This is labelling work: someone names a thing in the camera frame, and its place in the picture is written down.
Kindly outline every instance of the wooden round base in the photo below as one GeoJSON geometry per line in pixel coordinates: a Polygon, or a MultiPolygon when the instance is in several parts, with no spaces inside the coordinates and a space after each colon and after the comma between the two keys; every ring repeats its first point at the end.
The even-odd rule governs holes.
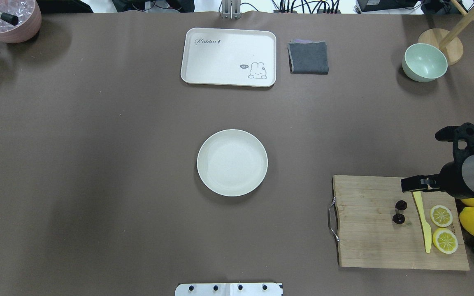
{"type": "MultiPolygon", "coordinates": [[[[429,29],[420,35],[418,38],[418,43],[427,43],[431,44],[432,46],[440,49],[438,45],[440,41],[449,34],[448,30],[444,29],[429,29]]],[[[456,64],[464,54],[464,47],[462,45],[462,41],[458,37],[455,37],[449,44],[446,46],[445,49],[440,49],[447,58],[447,63],[449,65],[456,64]]]]}

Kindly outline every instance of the mint green bowl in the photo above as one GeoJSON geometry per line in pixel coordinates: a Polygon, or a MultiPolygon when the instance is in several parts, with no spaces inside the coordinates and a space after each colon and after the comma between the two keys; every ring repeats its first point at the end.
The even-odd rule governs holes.
{"type": "Polygon", "coordinates": [[[405,51],[402,67],[410,79],[429,82],[446,73],[447,59],[440,49],[426,43],[416,43],[405,51]]]}

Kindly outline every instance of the black olive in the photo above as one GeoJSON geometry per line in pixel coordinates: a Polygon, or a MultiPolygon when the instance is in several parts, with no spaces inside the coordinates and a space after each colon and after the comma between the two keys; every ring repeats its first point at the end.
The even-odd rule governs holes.
{"type": "Polygon", "coordinates": [[[406,202],[406,201],[398,201],[398,202],[396,203],[395,208],[396,208],[397,210],[405,210],[405,209],[407,208],[407,202],[406,202]]]}
{"type": "Polygon", "coordinates": [[[393,222],[396,224],[402,224],[405,222],[405,216],[402,214],[396,214],[393,216],[393,222]]]}

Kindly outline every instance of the knife blade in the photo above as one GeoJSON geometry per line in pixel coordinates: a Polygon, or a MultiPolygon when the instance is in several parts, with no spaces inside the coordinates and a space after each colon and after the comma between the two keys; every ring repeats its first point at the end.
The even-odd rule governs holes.
{"type": "Polygon", "coordinates": [[[420,217],[420,222],[422,224],[425,252],[429,254],[431,252],[432,233],[431,233],[431,225],[429,225],[429,223],[427,223],[427,220],[425,220],[425,211],[423,210],[422,194],[419,191],[414,191],[412,193],[412,197],[414,198],[414,203],[416,204],[416,209],[418,210],[418,216],[420,217]]]}

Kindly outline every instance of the pink bowl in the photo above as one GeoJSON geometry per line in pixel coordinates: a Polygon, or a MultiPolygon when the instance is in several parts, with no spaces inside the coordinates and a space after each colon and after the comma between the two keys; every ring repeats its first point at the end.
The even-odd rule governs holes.
{"type": "Polygon", "coordinates": [[[8,27],[0,28],[0,41],[20,43],[31,39],[40,30],[41,11],[36,0],[0,0],[0,10],[17,15],[19,18],[17,26],[8,25],[8,27]],[[18,9],[19,6],[23,9],[24,4],[28,7],[29,13],[19,15],[17,11],[13,11],[13,9],[18,9]]]}

